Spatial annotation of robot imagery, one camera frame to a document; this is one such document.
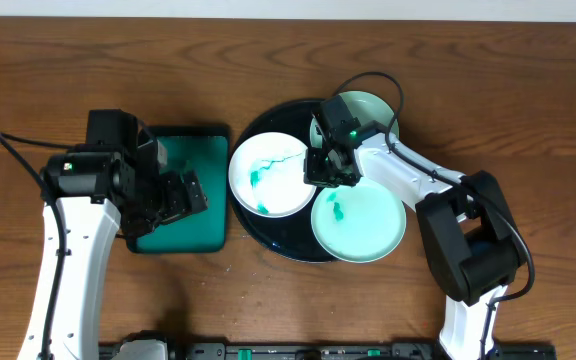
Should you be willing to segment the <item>white plate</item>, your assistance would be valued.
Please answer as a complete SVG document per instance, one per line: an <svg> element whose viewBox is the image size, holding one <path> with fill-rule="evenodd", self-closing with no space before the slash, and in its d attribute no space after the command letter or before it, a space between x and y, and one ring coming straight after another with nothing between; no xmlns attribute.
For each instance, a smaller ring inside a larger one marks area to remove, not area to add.
<svg viewBox="0 0 576 360"><path fill-rule="evenodd" d="M303 209L316 187L304 182L307 146L294 136L266 132L243 141L229 168L230 190L238 205L266 218L282 218Z"/></svg>

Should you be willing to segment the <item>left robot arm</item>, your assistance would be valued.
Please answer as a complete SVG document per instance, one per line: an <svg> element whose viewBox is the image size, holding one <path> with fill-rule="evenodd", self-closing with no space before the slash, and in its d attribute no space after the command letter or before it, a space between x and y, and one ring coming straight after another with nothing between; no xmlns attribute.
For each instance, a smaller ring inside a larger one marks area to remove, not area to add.
<svg viewBox="0 0 576 360"><path fill-rule="evenodd" d="M112 244L207 208L195 171L163 172L165 147L119 109L92 110L86 139L51 156L38 177L44 245L21 359L97 359Z"/></svg>

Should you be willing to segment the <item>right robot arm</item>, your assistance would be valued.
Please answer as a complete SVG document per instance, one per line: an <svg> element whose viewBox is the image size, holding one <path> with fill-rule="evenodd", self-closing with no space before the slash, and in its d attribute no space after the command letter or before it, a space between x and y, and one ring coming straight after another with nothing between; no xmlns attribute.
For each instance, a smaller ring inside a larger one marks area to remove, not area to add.
<svg viewBox="0 0 576 360"><path fill-rule="evenodd" d="M335 95L313 110L322 142L309 148L305 181L318 187L372 180L416 213L431 274L446 294L439 345L449 359L485 359L499 303L526 295L532 255L496 178L441 167L404 145L389 124L363 124Z"/></svg>

